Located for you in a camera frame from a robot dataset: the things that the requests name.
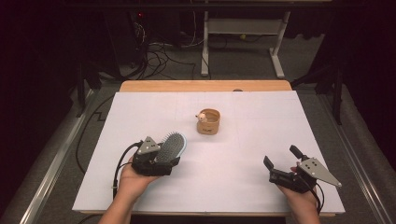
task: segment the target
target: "wooden table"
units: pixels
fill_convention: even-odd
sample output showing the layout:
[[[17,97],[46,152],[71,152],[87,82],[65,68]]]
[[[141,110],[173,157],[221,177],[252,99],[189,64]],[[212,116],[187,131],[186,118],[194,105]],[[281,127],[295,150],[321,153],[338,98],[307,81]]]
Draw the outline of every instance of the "wooden table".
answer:
[[[291,91],[286,80],[143,80],[125,81],[126,91]]]

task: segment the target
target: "human hand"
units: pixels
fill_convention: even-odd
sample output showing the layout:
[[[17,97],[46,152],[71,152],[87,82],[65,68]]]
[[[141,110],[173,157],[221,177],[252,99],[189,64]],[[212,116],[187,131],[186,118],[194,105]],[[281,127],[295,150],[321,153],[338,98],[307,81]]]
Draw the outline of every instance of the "human hand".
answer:
[[[297,223],[320,223],[317,211],[317,200],[312,192],[308,191],[306,193],[299,193],[279,185],[277,185],[277,187],[288,199],[291,214]]]
[[[130,223],[134,202],[143,194],[149,183],[158,178],[158,176],[139,175],[129,163],[126,164],[121,171],[120,186],[116,197],[103,214],[99,223]]]
[[[121,171],[120,186],[117,195],[121,194],[124,199],[128,199],[130,203],[134,203],[143,194],[149,183],[158,178],[158,176],[139,175],[130,164],[126,164]]]

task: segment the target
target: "wire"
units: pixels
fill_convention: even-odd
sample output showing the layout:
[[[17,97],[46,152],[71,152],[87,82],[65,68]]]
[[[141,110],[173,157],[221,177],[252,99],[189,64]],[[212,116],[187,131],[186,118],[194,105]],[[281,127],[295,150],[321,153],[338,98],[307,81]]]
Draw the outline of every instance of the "wire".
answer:
[[[186,64],[186,65],[192,65],[192,69],[191,69],[191,79],[193,79],[193,75],[194,75],[194,70],[195,70],[195,66],[196,66],[196,63],[183,63],[183,62],[180,62],[180,61],[177,61],[177,60],[175,60],[175,59],[173,59],[173,58],[171,58],[167,53],[166,53],[166,49],[165,49],[165,46],[167,46],[167,44],[165,44],[165,43],[157,43],[157,42],[153,42],[153,43],[150,43],[149,44],[149,46],[150,46],[150,48],[152,49],[153,47],[158,47],[157,49],[152,49],[152,50],[149,50],[148,51],[148,54],[152,54],[152,55],[154,55],[154,57],[153,58],[150,58],[150,59],[148,59],[148,61],[149,62],[151,62],[152,60],[158,60],[158,63],[157,64],[155,64],[155,65],[148,65],[148,68],[150,68],[150,69],[152,69],[153,71],[151,72],[151,74],[149,74],[149,75],[145,75],[145,76],[143,76],[143,77],[141,77],[142,79],[147,79],[147,78],[149,78],[149,77],[153,77],[153,76],[156,76],[156,75],[162,75],[162,76],[164,76],[164,77],[168,77],[168,78],[171,78],[171,79],[173,79],[173,80],[176,80],[176,78],[173,78],[173,77],[169,77],[168,75],[165,75],[164,73],[163,73],[163,71],[165,70],[165,68],[166,68],[166,65],[167,65],[167,63],[170,61],[170,62],[173,62],[173,63],[180,63],[180,64]]]
[[[119,169],[122,168],[122,166],[125,166],[125,165],[127,165],[127,164],[132,164],[132,163],[131,163],[131,162],[125,162],[123,165],[121,165],[121,166],[119,167]]]
[[[201,58],[202,58],[202,61],[204,61],[204,63],[205,63],[205,64],[206,64],[206,66],[207,66],[207,74],[209,75],[209,80],[212,80],[212,75],[211,75],[211,73],[210,73],[210,67],[209,67],[209,64],[206,62],[206,60],[205,60],[204,56],[201,56]]]
[[[85,133],[85,130],[86,130],[87,127],[88,127],[88,124],[90,123],[91,119],[93,118],[93,115],[99,115],[97,121],[105,121],[105,120],[106,120],[106,119],[102,119],[102,112],[97,112],[97,110],[98,110],[102,105],[104,105],[108,100],[110,100],[110,99],[113,98],[113,97],[114,97],[114,95],[112,95],[112,96],[106,98],[101,104],[99,104],[99,106],[97,106],[97,107],[93,110],[93,113],[90,115],[90,118],[89,118],[88,121],[85,123],[85,126],[84,126],[84,128],[82,129],[82,132],[81,132],[81,136],[80,136],[79,139],[78,139],[78,143],[77,143],[77,146],[76,146],[75,157],[76,157],[76,162],[77,162],[78,168],[79,168],[79,170],[80,170],[84,175],[85,175],[86,171],[85,171],[84,168],[82,168],[82,165],[81,165],[81,163],[80,163],[80,161],[79,161],[79,159],[78,159],[78,150],[79,150],[79,146],[81,145],[81,142],[82,142],[82,137],[83,137],[83,135],[84,135],[84,133]]]
[[[192,12],[192,16],[193,16],[193,20],[194,20],[194,36],[192,37],[191,43],[188,46],[182,46],[183,48],[191,47],[195,41],[195,36],[196,36],[196,32],[197,32],[197,21],[196,21],[196,17],[195,17],[195,11]]]
[[[302,177],[300,177],[299,175],[297,175],[297,176],[298,176],[298,178],[300,178],[300,180],[303,181],[303,183],[308,187],[309,191],[314,195],[315,199],[316,199],[317,202],[318,202],[318,204],[317,204],[317,212],[318,212],[318,214],[320,214],[320,211],[321,211],[321,209],[322,209],[322,207],[323,207],[324,202],[323,202],[323,204],[321,204],[321,203],[320,203],[320,199],[319,199],[318,195],[314,192],[314,190],[311,189],[311,187],[309,187],[308,183],[306,183],[306,181],[305,181]]]
[[[132,72],[130,72],[128,75],[124,75],[124,76],[120,75],[120,76],[123,79],[125,79],[125,80],[131,80],[132,77],[134,77],[136,75],[139,75],[141,73],[144,73],[145,70],[146,70],[146,67],[147,67],[147,62],[146,62],[146,60],[142,59],[141,62],[138,64],[138,66]],[[102,80],[105,80],[105,81],[110,81],[110,82],[120,82],[120,81],[122,81],[119,78],[106,77],[106,76],[104,76],[104,75],[102,75],[100,73],[99,73],[99,78],[101,78]]]
[[[204,43],[204,40],[201,40],[200,42],[193,44],[193,45],[188,45],[188,46],[181,46],[182,48],[190,48],[190,47],[195,47],[195,46],[199,46],[202,43]]]
[[[82,224],[82,223],[84,223],[85,221],[87,221],[87,220],[89,220],[89,219],[91,219],[91,218],[93,218],[93,217],[98,217],[99,215],[90,215],[90,216],[87,216],[87,217],[84,217],[78,224]]]
[[[146,39],[145,28],[143,28],[143,26],[137,22],[134,22],[134,25],[135,25],[135,29],[137,31],[136,37],[138,38],[140,35],[142,36],[142,40],[139,44],[139,46],[142,46],[145,43],[145,39]]]
[[[322,206],[320,207],[320,211],[321,211],[321,209],[323,208],[323,205],[324,205],[324,193],[323,193],[322,187],[319,184],[317,184],[317,185],[318,185],[320,192],[322,194]]]
[[[143,144],[143,141],[140,141],[140,142],[138,142],[138,143],[133,143],[133,144],[131,144],[130,146],[128,146],[128,147],[125,149],[125,151],[122,153],[122,156],[120,157],[119,163],[117,164],[116,172],[115,172],[115,174],[114,174],[114,179],[113,179],[113,187],[112,187],[112,188],[113,188],[113,199],[116,197],[117,189],[118,189],[118,186],[119,186],[119,180],[117,179],[118,176],[119,176],[119,170],[120,170],[120,168],[121,168],[123,165],[126,164],[126,163],[125,163],[125,164],[121,165],[121,163],[122,163],[122,161],[123,161],[125,155],[129,152],[129,150],[131,150],[131,148],[133,148],[133,147],[140,147],[140,146],[142,146],[142,144]]]

